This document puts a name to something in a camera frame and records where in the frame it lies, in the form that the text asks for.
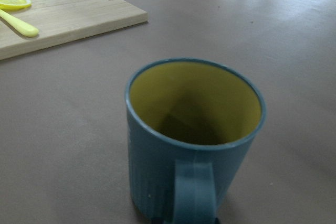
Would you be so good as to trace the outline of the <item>lemon slice front left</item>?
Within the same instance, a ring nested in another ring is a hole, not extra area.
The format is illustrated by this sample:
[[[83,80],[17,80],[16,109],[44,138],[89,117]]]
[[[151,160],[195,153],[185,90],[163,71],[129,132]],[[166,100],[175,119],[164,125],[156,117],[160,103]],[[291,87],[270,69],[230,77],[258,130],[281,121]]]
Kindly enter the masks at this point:
[[[29,8],[32,5],[31,0],[1,0],[1,9],[5,10],[20,10]]]

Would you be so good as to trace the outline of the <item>yellow plastic knife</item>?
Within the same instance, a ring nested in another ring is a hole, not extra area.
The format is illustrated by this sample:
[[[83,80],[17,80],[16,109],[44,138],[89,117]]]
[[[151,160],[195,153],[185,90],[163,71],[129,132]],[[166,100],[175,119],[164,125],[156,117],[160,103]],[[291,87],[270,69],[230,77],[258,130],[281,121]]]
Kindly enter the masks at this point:
[[[35,26],[12,16],[11,14],[5,12],[4,10],[1,10],[1,18],[8,24],[10,24],[15,30],[17,30],[23,36],[35,37],[39,34],[39,30]]]

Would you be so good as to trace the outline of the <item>wooden cutting board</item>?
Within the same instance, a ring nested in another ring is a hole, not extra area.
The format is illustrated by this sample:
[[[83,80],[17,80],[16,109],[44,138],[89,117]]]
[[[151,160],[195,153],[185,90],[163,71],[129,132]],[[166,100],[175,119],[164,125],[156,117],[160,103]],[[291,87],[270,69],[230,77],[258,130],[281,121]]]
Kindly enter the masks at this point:
[[[28,38],[1,22],[1,59],[106,33],[148,21],[146,11],[124,0],[31,0],[13,16],[37,27]]]

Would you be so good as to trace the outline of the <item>blue mug yellow inside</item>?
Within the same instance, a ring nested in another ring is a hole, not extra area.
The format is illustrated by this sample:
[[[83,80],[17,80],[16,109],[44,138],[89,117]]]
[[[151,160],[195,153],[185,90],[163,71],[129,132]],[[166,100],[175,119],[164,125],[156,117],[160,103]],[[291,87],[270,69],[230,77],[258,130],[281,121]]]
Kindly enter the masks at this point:
[[[139,69],[125,90],[131,198],[152,223],[218,223],[217,211],[265,120],[260,91],[211,61]]]

